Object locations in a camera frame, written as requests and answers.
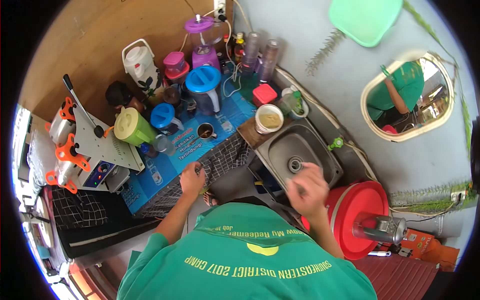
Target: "blue pitcher lid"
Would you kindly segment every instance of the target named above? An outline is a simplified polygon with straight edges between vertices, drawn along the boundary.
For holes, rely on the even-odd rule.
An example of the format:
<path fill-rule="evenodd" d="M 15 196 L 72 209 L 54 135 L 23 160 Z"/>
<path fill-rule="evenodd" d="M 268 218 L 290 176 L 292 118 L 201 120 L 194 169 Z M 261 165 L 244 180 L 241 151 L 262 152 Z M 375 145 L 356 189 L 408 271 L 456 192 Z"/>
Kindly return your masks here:
<path fill-rule="evenodd" d="M 194 93 L 205 93 L 216 88 L 222 75 L 212 66 L 201 66 L 190 71 L 185 80 L 187 88 Z"/>
<path fill-rule="evenodd" d="M 150 123 L 155 128 L 167 127 L 175 117 L 175 109 L 169 103 L 160 103 L 155 106 L 150 115 Z"/>
<path fill-rule="evenodd" d="M 140 151 L 142 153 L 148 153 L 150 146 L 147 143 L 140 144 Z"/>

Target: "black and white checkered fabric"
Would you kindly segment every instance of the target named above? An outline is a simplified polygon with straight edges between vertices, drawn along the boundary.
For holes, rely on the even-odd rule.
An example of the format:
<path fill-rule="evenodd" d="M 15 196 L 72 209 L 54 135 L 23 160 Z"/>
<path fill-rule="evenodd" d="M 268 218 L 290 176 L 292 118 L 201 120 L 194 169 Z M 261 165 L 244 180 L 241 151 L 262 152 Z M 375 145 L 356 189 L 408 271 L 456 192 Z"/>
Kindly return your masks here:
<path fill-rule="evenodd" d="M 205 184 L 208 186 L 229 170 L 243 166 L 251 150 L 247 142 L 236 132 L 203 155 L 198 161 L 205 169 Z M 145 203 L 133 217 L 156 216 L 162 218 L 177 203 L 181 194 L 180 177 L 177 176 L 168 186 Z"/>
<path fill-rule="evenodd" d="M 65 188 L 52 186 L 53 215 L 58 229 L 84 228 L 108 222 L 107 213 L 89 191 L 72 194 Z"/>

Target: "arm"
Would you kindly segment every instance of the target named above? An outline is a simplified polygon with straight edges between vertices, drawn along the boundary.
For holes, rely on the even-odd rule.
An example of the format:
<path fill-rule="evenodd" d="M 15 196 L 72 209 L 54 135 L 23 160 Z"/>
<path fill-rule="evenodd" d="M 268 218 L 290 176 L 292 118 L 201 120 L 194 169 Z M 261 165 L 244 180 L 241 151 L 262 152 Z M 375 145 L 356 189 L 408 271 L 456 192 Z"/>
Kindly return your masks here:
<path fill-rule="evenodd" d="M 325 251 L 337 258 L 344 258 L 328 222 L 325 199 L 328 196 L 322 169 L 313 163 L 303 163 L 304 169 L 287 183 L 287 195 L 295 210 L 310 223 L 312 239 Z M 305 192 L 299 193 L 299 186 Z"/>
<path fill-rule="evenodd" d="M 402 97 L 396 90 L 392 81 L 387 78 L 384 80 L 384 83 L 387 86 L 388 93 L 390 94 L 390 98 L 392 99 L 392 102 L 395 105 L 395 108 L 398 110 L 398 112 L 401 114 L 409 113 L 410 110 L 408 109 L 407 105 L 405 104 L 405 101 L 403 101 Z"/>
<path fill-rule="evenodd" d="M 180 175 L 183 194 L 154 231 L 161 233 L 170 245 L 180 239 L 188 212 L 205 184 L 205 170 L 201 169 L 198 176 L 195 173 L 195 168 L 200 166 L 199 162 L 192 162 L 185 167 Z"/>

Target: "sandal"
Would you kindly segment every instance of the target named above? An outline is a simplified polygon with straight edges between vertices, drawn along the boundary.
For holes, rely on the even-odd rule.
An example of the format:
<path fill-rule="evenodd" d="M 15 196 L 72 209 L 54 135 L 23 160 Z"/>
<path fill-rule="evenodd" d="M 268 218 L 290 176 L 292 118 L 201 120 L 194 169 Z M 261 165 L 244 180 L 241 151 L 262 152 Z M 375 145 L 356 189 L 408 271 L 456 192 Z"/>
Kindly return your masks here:
<path fill-rule="evenodd" d="M 218 205 L 218 201 L 211 191 L 204 192 L 204 201 L 209 207 Z"/>

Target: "wooden wall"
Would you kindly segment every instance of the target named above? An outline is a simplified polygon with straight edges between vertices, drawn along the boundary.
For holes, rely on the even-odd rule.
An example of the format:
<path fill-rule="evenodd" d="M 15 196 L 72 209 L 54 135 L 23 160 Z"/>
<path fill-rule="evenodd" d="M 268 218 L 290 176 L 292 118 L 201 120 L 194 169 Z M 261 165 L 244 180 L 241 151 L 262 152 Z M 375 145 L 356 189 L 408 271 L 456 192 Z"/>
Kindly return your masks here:
<path fill-rule="evenodd" d="M 213 9 L 211 0 L 188 0 L 194 11 Z M 227 1 L 232 19 L 233 2 Z M 163 58 L 178 51 L 186 34 L 184 23 L 193 12 L 183 0 L 70 0 L 41 40 L 28 68 L 19 103 L 45 120 L 52 120 L 66 96 L 71 96 L 62 77 L 68 74 L 85 109 L 108 125 L 114 110 L 105 100 L 108 85 L 120 80 L 138 96 L 142 92 L 125 73 L 122 49 L 144 38 L 163 69 Z M 228 33 L 228 26 L 223 24 Z M 220 42 L 217 49 L 224 47 Z M 189 40 L 184 48 L 190 57 Z"/>

